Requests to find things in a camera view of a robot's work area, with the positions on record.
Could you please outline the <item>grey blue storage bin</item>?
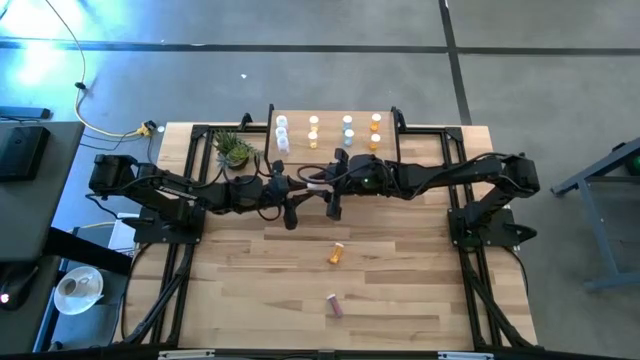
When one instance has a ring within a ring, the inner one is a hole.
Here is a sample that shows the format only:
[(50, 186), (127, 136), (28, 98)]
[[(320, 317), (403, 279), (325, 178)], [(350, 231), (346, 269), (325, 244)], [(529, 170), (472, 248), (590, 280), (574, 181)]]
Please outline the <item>grey blue storage bin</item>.
[(47, 351), (56, 342), (63, 350), (71, 350), (108, 345), (112, 341), (127, 278), (104, 270), (100, 273), (104, 280), (103, 297), (78, 315), (59, 313), (54, 305), (54, 292), (51, 292), (36, 337), (35, 352)]

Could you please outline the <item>wooden shelf with black legs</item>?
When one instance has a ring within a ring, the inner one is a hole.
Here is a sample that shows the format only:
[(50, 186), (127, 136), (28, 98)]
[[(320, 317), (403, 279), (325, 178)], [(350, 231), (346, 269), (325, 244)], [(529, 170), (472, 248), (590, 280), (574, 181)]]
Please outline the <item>wooden shelf with black legs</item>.
[[(371, 116), (379, 113), (382, 116), (378, 132), (370, 130)], [(281, 154), (277, 148), (275, 135), (276, 117), (284, 115), (288, 119), (288, 139), (290, 152)], [(350, 115), (353, 118), (352, 130), (355, 132), (353, 144), (344, 145), (342, 118)], [(308, 133), (311, 132), (309, 118), (319, 117), (318, 146), (309, 147)], [(394, 113), (390, 110), (351, 111), (351, 110), (283, 110), (271, 105), (268, 112), (268, 137), (263, 151), (263, 169), (272, 173), (272, 164), (276, 160), (284, 163), (284, 173), (297, 176), (297, 169), (303, 165), (325, 165), (335, 160), (335, 149), (344, 149), (351, 157), (360, 154), (373, 154), (383, 160), (398, 159), (397, 125)], [(369, 149), (370, 137), (373, 133), (381, 136), (379, 147), (372, 152)]]

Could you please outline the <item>dark grey side desk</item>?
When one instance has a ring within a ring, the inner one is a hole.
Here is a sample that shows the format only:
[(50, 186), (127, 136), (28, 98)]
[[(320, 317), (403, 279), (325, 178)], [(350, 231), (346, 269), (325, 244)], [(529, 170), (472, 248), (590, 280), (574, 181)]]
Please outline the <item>dark grey side desk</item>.
[(0, 309), (0, 355), (34, 350), (60, 265), (42, 250), (84, 132), (79, 122), (4, 123), (0, 141), (10, 128), (27, 126), (51, 135), (34, 180), (0, 182), (0, 271), (8, 263), (35, 263), (38, 272), (19, 309)]

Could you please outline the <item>potted succulent plant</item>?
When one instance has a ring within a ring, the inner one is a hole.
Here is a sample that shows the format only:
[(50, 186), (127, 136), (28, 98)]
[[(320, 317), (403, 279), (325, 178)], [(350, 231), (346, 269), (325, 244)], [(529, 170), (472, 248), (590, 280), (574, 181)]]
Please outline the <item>potted succulent plant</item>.
[(256, 147), (231, 130), (216, 130), (212, 145), (217, 151), (218, 163), (234, 171), (243, 169), (260, 154)]

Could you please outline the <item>white paper sheet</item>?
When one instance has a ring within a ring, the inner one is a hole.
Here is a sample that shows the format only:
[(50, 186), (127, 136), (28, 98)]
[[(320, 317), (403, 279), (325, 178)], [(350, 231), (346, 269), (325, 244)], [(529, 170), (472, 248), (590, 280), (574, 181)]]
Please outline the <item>white paper sheet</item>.
[(123, 220), (116, 220), (109, 239), (108, 248), (120, 253), (131, 253), (135, 250), (136, 230), (125, 224)]

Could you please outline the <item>black computer mouse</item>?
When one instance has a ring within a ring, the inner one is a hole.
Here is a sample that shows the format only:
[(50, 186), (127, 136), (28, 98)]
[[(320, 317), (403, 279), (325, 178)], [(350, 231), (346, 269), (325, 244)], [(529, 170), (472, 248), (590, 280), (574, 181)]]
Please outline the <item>black computer mouse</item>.
[(19, 309), (28, 297), (37, 272), (35, 263), (6, 264), (0, 271), (0, 309)]

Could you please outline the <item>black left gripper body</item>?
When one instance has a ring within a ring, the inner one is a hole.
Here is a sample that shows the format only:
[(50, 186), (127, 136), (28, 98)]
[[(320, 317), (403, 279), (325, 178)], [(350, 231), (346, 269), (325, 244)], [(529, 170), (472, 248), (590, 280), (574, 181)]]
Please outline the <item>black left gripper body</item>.
[(284, 163), (276, 160), (272, 164), (272, 173), (259, 200), (259, 215), (266, 221), (275, 221), (276, 217), (267, 218), (261, 211), (268, 208), (277, 208), (278, 214), (283, 213), (284, 225), (287, 230), (294, 230), (298, 226), (296, 207), (298, 204), (288, 194), (292, 190), (292, 182), (288, 175), (284, 174)]

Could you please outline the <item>white clamp bracket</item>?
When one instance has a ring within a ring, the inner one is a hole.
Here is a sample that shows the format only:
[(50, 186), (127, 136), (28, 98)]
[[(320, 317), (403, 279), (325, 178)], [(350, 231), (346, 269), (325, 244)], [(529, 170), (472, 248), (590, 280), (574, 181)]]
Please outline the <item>white clamp bracket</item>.
[(495, 360), (491, 353), (442, 351), (437, 354), (438, 360)]
[(215, 358), (215, 351), (209, 349), (180, 349), (160, 351), (157, 360), (209, 360)]

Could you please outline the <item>black box device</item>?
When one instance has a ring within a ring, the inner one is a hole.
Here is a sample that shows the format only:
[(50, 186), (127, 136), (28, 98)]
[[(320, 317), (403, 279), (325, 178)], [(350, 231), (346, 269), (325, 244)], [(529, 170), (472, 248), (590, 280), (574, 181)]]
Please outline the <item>black box device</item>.
[(0, 182), (34, 180), (50, 135), (42, 126), (10, 128), (0, 141)]

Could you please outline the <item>grey metal table frame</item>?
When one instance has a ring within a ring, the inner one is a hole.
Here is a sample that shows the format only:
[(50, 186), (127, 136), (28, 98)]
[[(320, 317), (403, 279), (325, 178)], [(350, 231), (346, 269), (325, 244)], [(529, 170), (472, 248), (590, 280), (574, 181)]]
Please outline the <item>grey metal table frame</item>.
[(569, 176), (557, 185), (550, 187), (550, 192), (555, 197), (563, 197), (568, 192), (577, 190), (586, 207), (586, 219), (591, 224), (592, 232), (606, 269), (606, 275), (604, 277), (588, 280), (584, 283), (584, 287), (588, 291), (640, 285), (640, 270), (623, 272), (618, 267), (612, 247), (609, 245), (605, 218), (603, 213), (598, 209), (591, 191), (594, 183), (640, 184), (640, 170), (638, 171), (638, 176), (609, 176), (611, 171), (636, 158), (640, 158), (640, 137), (629, 142), (618, 144), (605, 157), (574, 175)]

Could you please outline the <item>black diagonal desk brace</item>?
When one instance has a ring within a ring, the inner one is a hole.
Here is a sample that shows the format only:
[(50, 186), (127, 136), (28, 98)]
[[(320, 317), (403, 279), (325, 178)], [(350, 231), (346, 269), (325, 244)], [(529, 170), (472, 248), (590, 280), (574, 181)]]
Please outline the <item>black diagonal desk brace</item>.
[(132, 265), (132, 259), (125, 254), (55, 227), (49, 229), (42, 254), (59, 256), (120, 275), (128, 275)]

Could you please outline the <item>black flat bar device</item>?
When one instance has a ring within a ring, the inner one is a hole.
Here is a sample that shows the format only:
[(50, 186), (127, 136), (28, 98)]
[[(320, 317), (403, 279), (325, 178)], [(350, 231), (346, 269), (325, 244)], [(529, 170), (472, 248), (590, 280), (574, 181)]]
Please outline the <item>black flat bar device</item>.
[(0, 118), (47, 120), (51, 116), (52, 112), (48, 108), (0, 106)]

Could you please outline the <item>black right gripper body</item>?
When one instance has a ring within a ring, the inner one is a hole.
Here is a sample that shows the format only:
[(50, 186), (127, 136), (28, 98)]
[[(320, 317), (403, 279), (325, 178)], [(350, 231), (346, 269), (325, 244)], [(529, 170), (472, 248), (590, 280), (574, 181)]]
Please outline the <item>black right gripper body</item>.
[(341, 219), (342, 196), (389, 196), (395, 189), (394, 176), (385, 162), (372, 154), (349, 157), (342, 148), (337, 148), (336, 162), (325, 168), (325, 174), (333, 176), (333, 196), (327, 203), (326, 215), (329, 219)]

